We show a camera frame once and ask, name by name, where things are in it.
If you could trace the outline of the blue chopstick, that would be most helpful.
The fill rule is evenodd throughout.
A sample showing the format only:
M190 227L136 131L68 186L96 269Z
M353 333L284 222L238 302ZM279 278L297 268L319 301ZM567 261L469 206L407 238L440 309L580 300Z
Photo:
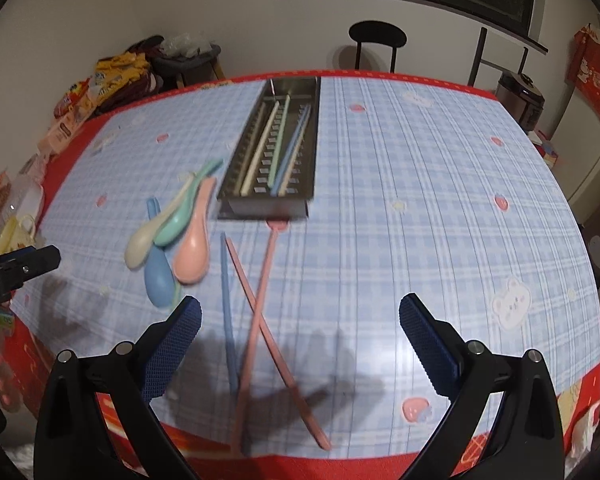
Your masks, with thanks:
M230 384L230 394L237 396L239 389L239 372L237 366L237 354L233 334L232 308L230 307L230 281L228 280L228 252L226 248L226 233L222 232L220 237L220 266L222 287L222 309L223 327L225 337L225 357Z
M270 188L270 195L277 196L282 188L283 180L285 174L290 167L292 155L298 148L300 143L300 138L302 133L304 133L304 129L306 128L306 124L309 121L312 112L312 105L308 104L302 108L301 114L298 118L298 122L296 128L294 129L294 133L291 136L290 141L287 144L287 148L285 154L283 156L282 162L279 164L279 170L276 172L276 177L274 179L273 184Z

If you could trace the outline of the blue soup spoon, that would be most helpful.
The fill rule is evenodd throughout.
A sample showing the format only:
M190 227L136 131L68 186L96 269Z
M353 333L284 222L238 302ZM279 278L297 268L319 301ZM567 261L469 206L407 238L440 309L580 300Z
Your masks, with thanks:
M176 281L163 248L151 243L144 266L144 283L149 301L159 309L172 307Z

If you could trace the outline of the pink soup spoon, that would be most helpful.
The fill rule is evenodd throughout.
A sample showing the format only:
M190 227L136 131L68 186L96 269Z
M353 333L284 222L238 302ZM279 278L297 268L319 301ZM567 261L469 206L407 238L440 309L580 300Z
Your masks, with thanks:
M172 270L174 276L183 285L199 283L208 272L210 243L207 217L215 185L215 177L202 180L196 196L192 218L173 260Z

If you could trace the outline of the beige soup spoon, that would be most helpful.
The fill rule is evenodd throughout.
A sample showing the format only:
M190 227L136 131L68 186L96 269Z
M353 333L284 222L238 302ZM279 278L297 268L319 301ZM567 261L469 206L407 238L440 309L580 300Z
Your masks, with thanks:
M178 194L176 194L172 202L166 206L166 209L161 211L160 214L157 214L155 218L145 222L131 235L128 244L126 244L123 256L125 265L128 269L137 269L144 263L152 244L154 244L157 233L184 202L188 189L193 184L194 179L195 175L189 174L185 183L178 191Z

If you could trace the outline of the green soup spoon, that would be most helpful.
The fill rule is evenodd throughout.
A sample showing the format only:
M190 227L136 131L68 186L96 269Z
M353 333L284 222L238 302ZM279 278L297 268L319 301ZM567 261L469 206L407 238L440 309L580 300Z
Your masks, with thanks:
M159 247L169 246L185 231L190 218L192 218L194 199L196 198L202 180L211 176L221 164L222 159L211 159L194 175L192 183L185 192L181 205L170 215L170 218L166 220L166 223L155 236L155 245Z

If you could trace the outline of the yellow cartoon mug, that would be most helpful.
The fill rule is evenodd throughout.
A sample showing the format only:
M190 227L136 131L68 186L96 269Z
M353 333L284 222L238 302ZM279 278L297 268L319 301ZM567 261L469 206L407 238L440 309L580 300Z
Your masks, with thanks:
M0 256L35 244L35 220L30 214L10 218L0 235Z

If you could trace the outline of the blue plaid tablecloth red border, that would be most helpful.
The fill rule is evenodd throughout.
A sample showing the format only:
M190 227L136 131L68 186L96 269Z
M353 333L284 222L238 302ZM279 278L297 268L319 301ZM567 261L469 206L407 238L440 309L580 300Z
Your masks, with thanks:
M93 119L48 164L40 233L61 264L17 292L5 342L29 410L59 351L105 353L166 316L126 267L125 246L148 198L166 205L191 172L230 160L265 81ZM398 474L446 409L399 324L409 292L494 352L540 350L566 428L600 417L600 300L585 244L544 160L484 92L412 76L322 80L314 196L276 242L240 457L230 452L222 232L240 381L270 229L210 214L208 272L188 289L201 330L152 404L208 477Z

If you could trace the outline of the white paper tags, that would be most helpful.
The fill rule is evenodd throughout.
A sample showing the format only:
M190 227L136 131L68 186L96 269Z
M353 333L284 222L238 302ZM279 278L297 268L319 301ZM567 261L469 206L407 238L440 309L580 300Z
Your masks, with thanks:
M109 146L114 140L117 139L118 135L121 133L121 130L112 130L106 134L106 136L102 136L97 142L94 144L93 149L91 151L91 155L95 156L101 153L107 146Z

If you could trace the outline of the snack packages stack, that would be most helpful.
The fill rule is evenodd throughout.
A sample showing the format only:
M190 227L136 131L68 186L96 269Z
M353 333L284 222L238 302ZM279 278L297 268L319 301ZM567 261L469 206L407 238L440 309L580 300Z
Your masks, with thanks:
M65 151L96 107L97 93L91 85L91 79L73 84L56 104L54 121L44 138L38 142L38 152L50 158Z

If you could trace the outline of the stainless steel utensil tray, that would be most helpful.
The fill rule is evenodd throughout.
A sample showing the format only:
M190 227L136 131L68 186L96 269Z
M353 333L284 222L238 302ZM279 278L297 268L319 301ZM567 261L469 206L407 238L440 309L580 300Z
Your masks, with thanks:
M300 153L288 184L287 193L285 196L271 196L270 188L268 187L268 175L270 174L275 140L287 93L291 95L291 101L277 171L279 170L279 164L283 160L287 144L296 128L302 108L311 104L312 112L301 144ZM253 105L246 125L242 129L242 135L236 143L232 159L225 171L224 180L218 193L218 201L220 202L219 216L221 218L230 220L294 220L309 217L309 204L313 200L315 186L320 93L321 78L319 76L277 77L265 81L256 104ZM240 164L242 163L242 155L244 154L249 138L250 122L256 118L260 104L265 102L266 109L261 128L256 136L256 144L254 144L252 151L253 156L265 123L276 101L279 102L279 109L268 135L268 140L265 142L251 193L247 196L241 196L240 193L235 195L234 188Z

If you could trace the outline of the white refrigerator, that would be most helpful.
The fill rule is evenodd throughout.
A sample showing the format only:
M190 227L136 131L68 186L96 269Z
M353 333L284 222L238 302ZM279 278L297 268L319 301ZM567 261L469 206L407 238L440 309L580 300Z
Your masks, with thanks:
M552 143L558 154L554 177L583 223L600 206L600 118L579 90L573 91Z

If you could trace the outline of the dark rice cooker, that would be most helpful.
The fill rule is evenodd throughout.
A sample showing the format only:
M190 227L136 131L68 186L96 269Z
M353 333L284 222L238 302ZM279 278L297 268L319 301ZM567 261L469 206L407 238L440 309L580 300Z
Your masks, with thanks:
M506 70L498 80L495 96L522 130L529 132L535 128L545 99L529 76Z

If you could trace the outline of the grey stool with wooden legs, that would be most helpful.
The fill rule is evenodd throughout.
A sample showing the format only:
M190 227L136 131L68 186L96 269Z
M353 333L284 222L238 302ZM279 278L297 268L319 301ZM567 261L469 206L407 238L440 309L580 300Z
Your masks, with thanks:
M151 71L161 78L163 91L175 90L222 80L225 78L219 56L222 50L218 44L212 44L211 50L195 55L193 58L154 58Z

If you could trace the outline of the clear plastic bag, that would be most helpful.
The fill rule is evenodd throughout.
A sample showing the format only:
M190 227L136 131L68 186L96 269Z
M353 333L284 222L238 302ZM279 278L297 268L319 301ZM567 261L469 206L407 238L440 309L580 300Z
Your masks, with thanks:
M160 44L160 51L166 58L194 58L212 51L211 42L202 32L190 34L184 32L176 36L166 37Z

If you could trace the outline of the black metal rack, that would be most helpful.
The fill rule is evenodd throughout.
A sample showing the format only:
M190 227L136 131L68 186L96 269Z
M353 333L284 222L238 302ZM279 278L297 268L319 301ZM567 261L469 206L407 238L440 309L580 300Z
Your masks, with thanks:
M529 48L515 38L481 27L467 84L482 90L494 90L504 73L524 70Z

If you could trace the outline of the red cloth on refrigerator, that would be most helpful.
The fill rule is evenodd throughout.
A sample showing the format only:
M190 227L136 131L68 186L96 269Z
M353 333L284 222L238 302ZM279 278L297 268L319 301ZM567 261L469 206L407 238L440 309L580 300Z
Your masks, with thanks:
M582 93L600 118L600 29L587 24L573 39L576 48L566 79Z

